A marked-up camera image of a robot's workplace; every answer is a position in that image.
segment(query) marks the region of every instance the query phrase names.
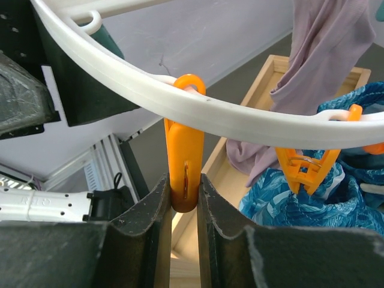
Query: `white wall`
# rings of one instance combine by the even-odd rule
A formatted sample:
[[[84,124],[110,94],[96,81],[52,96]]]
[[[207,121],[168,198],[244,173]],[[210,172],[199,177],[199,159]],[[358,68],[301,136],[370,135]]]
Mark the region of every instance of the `white wall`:
[[[371,23],[376,32],[375,43],[384,47],[384,22],[378,22],[375,19],[376,11],[380,7],[380,4],[383,0],[370,0],[370,14],[371,14]]]
[[[288,34],[292,9],[282,0],[174,0],[104,23],[128,62],[151,73],[194,73],[210,85]],[[47,82],[64,119],[51,76]],[[44,177],[104,136],[130,135],[156,119],[139,109],[81,127],[47,124],[43,134],[0,141],[0,163]]]

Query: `black cable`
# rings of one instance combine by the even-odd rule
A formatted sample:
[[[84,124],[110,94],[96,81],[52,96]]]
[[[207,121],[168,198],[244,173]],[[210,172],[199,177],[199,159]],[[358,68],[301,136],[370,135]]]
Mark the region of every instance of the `black cable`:
[[[113,184],[115,186],[115,190],[118,189],[120,181],[121,181],[121,178],[122,178],[122,173],[121,172],[119,172],[119,173],[117,173],[115,175],[115,178],[113,179]]]
[[[38,190],[37,186],[33,183],[29,183],[28,186],[30,186],[33,190]]]

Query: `wooden box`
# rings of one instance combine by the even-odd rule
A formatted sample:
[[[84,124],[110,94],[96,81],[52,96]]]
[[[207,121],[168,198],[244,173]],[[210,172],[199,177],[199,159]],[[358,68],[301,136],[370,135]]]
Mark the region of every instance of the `wooden box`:
[[[269,92],[276,86],[282,75],[288,70],[288,57],[271,55],[266,60],[259,75],[243,99],[241,105],[268,110],[272,104]],[[344,95],[368,82],[371,71],[353,68],[336,96]],[[238,208],[240,200],[249,188],[245,187],[248,175],[234,169],[227,160],[226,140],[221,138],[202,173],[207,174],[217,191]],[[172,253],[185,260],[199,261],[197,243],[196,210],[177,213],[172,221]]]

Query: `hanging clothes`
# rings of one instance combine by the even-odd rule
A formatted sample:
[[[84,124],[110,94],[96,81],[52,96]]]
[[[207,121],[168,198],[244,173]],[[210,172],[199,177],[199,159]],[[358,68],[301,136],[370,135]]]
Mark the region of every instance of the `hanging clothes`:
[[[290,68],[271,91],[271,111],[313,115],[334,97],[360,56],[373,43],[368,0],[294,0]],[[231,165],[252,186],[268,167],[278,168],[274,148],[227,141]]]
[[[318,112],[329,109],[348,110],[352,104],[363,107],[364,113],[376,112],[384,107],[384,82],[365,85],[340,98],[325,102]],[[363,227],[384,235],[384,214],[376,210],[384,203],[384,196],[364,193],[361,183],[384,185],[384,162],[372,169],[368,162],[374,157],[356,148],[365,165],[354,167],[343,158],[338,161],[322,184],[309,196],[301,187],[299,194],[290,191],[284,173],[267,169],[252,189],[241,200],[239,210],[261,225],[273,226],[326,226]],[[305,156],[320,159],[324,151],[303,151]]]

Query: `gray floor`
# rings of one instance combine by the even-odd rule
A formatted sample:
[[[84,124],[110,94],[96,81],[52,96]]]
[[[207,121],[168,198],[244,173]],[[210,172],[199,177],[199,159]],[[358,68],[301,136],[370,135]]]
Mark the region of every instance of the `gray floor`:
[[[207,95],[212,98],[240,104],[267,57],[271,54],[289,56],[290,45],[291,36],[287,36],[208,88]],[[360,58],[356,65],[357,67],[372,70],[370,82],[384,80],[384,59],[382,55],[384,55],[384,48],[374,44]],[[206,133],[203,163],[208,159],[218,140],[218,136]],[[161,175],[168,171],[163,121],[156,123],[130,143],[148,188],[151,190]]]

